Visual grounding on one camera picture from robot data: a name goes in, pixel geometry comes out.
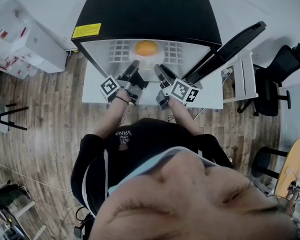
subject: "black t-shirt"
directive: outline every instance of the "black t-shirt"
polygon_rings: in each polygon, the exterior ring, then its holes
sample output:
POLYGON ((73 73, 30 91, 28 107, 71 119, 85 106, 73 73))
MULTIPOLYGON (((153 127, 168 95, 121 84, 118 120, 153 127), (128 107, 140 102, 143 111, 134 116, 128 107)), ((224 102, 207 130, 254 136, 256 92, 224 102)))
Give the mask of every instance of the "black t-shirt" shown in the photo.
POLYGON ((144 118, 115 130, 107 139, 88 134, 81 140, 80 152, 71 177, 74 196, 85 205, 82 182, 85 171, 86 190, 91 211, 96 214, 105 200, 105 160, 108 152, 108 188, 117 185, 134 169, 151 157, 172 147, 185 147, 220 166, 232 167, 218 141, 212 135, 193 136, 184 127, 161 120, 144 118))

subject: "black stand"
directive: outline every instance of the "black stand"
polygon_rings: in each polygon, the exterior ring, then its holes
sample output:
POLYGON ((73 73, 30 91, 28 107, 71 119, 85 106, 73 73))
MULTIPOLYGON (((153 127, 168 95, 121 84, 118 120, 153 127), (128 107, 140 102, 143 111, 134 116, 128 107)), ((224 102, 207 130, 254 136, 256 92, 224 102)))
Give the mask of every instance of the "black stand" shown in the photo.
MULTIPOLYGON (((16 103, 14 103, 14 104, 9 104, 9 105, 5 105, 6 107, 14 107, 14 106, 16 106, 17 104, 16 103)), ((25 128, 25 127, 22 127, 22 126, 19 126, 19 125, 16 125, 14 122, 12 122, 12 121, 8 121, 8 122, 6 122, 6 121, 3 121, 2 120, 2 117, 3 116, 7 116, 7 115, 10 115, 10 114, 13 114, 13 113, 16 113, 16 112, 20 112, 20 111, 25 111, 25 110, 28 110, 29 109, 29 107, 27 106, 27 107, 23 107, 23 108, 18 108, 18 109, 15 109, 15 110, 10 110, 10 111, 7 111, 7 112, 4 112, 4 113, 0 113, 0 124, 3 124, 3 125, 6 125, 6 126, 9 126, 9 127, 14 127, 14 128, 16 128, 16 129, 20 129, 20 130, 24 130, 24 131, 26 131, 26 130, 28 130, 27 128, 25 128)))
POLYGON ((262 147, 258 153, 255 155, 255 158, 252 163, 252 175, 255 178, 261 177, 263 174, 268 175, 272 178, 279 178, 279 173, 269 170, 267 167, 270 164, 271 154, 286 157, 287 152, 273 150, 266 146, 262 147))
POLYGON ((286 95, 278 95, 278 99, 284 100, 288 102, 288 109, 291 109, 291 99, 290 99, 290 92, 287 90, 286 95))
MULTIPOLYGON (((247 107, 250 106, 250 104, 251 104, 252 101, 253 101, 253 99, 250 98, 250 99, 244 104, 244 107, 243 107, 242 109, 241 109, 241 108, 238 108, 238 109, 237 109, 237 112, 238 112, 239 114, 243 113, 243 112, 247 109, 247 107)), ((258 117, 258 116, 259 116, 259 112, 254 112, 253 115, 258 117)))

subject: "hand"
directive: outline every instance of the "hand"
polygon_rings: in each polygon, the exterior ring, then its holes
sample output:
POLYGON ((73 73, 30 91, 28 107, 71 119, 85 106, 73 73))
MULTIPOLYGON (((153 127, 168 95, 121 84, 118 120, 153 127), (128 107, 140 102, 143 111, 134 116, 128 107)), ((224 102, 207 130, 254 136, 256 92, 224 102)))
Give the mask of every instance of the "hand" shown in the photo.
POLYGON ((169 107, 173 107, 173 106, 184 106, 182 102, 180 102, 179 100, 177 100, 175 97, 170 96, 169 97, 169 107))
POLYGON ((125 89, 119 89, 116 96, 126 100, 127 102, 131 102, 131 98, 128 96, 128 92, 125 89))

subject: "cable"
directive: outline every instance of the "cable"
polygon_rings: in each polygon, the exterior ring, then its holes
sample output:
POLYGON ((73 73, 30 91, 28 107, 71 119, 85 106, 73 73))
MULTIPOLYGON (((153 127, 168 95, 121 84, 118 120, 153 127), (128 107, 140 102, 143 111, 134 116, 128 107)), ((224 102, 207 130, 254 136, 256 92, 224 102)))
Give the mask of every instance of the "cable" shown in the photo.
POLYGON ((233 72, 234 72, 234 71, 232 71, 232 72, 230 73, 230 75, 228 75, 228 77, 223 81, 222 86, 224 85, 225 81, 228 80, 228 78, 231 76, 231 74, 232 74, 233 72))
MULTIPOLYGON (((231 76, 231 74, 232 74, 233 72, 234 72, 234 71, 232 71, 232 72, 228 75, 228 77, 223 81, 222 86, 224 85, 225 81, 228 80, 228 78, 231 76)), ((196 120, 197 117, 198 117, 204 110, 205 110, 205 109, 203 108, 203 109, 202 109, 202 110, 194 117, 193 121, 196 120)))
POLYGON ((78 221, 80 221, 80 222, 84 222, 84 221, 85 221, 85 219, 79 219, 79 218, 78 218, 78 212, 79 212, 80 210, 82 210, 83 208, 85 208, 85 206, 82 206, 82 207, 78 208, 78 210, 77 210, 76 213, 75 213, 75 218, 76 218, 78 221))
POLYGON ((295 173, 294 173, 294 171, 291 169, 291 172, 294 174, 294 176, 296 177, 296 179, 298 180, 299 178, 298 178, 298 176, 297 175, 295 175, 295 173))
POLYGON ((66 217, 69 215, 69 213, 70 213, 70 211, 71 210, 73 210, 75 207, 77 207, 77 206, 81 206, 81 204, 78 204, 78 205, 76 205, 76 206, 73 206, 71 209, 69 209, 68 210, 68 212, 65 214, 65 216, 64 216, 64 219, 62 220, 62 223, 61 223, 61 226, 60 226, 60 230, 59 230, 59 240, 61 240, 61 232, 62 232, 62 228, 63 228, 63 226, 64 226, 64 222, 65 222, 65 219, 66 219, 66 217))
POLYGON ((205 110, 205 109, 203 108, 203 109, 202 109, 202 110, 194 117, 193 121, 196 120, 197 117, 198 117, 204 110, 205 110))
POLYGON ((8 170, 10 170, 10 171, 12 171, 12 172, 14 172, 14 173, 20 175, 20 176, 23 176, 23 177, 25 177, 25 178, 27 178, 27 179, 30 179, 30 180, 32 180, 32 181, 34 181, 34 182, 37 182, 37 183, 39 183, 39 184, 42 184, 42 185, 45 185, 45 186, 48 186, 48 187, 51 187, 51 188, 54 188, 54 189, 57 189, 57 190, 62 190, 62 191, 66 191, 66 192, 72 193, 72 191, 69 191, 69 190, 66 190, 66 189, 63 189, 63 188, 60 188, 60 187, 57 187, 57 186, 51 186, 51 185, 42 183, 42 182, 40 182, 40 181, 38 181, 38 180, 29 178, 29 177, 27 177, 27 176, 25 176, 25 175, 23 175, 23 174, 18 173, 17 171, 14 171, 14 170, 12 170, 12 169, 6 167, 5 165, 0 164, 0 166, 4 167, 4 168, 6 168, 6 169, 8 169, 8 170))
POLYGON ((174 116, 172 116, 172 115, 171 115, 171 116, 170 116, 170 115, 168 116, 168 122, 169 122, 169 123, 170 123, 173 119, 174 119, 174 116))

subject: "black office chair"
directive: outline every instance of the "black office chair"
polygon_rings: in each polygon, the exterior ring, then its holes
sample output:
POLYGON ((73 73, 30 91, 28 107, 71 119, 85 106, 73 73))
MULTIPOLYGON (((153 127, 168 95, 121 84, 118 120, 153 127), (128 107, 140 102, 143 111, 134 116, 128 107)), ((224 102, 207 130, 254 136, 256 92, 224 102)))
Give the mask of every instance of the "black office chair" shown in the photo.
POLYGON ((282 46, 273 62, 268 68, 259 68, 255 73, 257 98, 249 99, 242 109, 238 109, 239 113, 243 113, 253 101, 256 112, 267 116, 277 116, 279 111, 279 100, 288 102, 288 109, 291 108, 290 93, 287 90, 286 96, 278 95, 276 84, 281 87, 281 83, 293 72, 300 69, 300 43, 292 49, 289 46, 282 46))

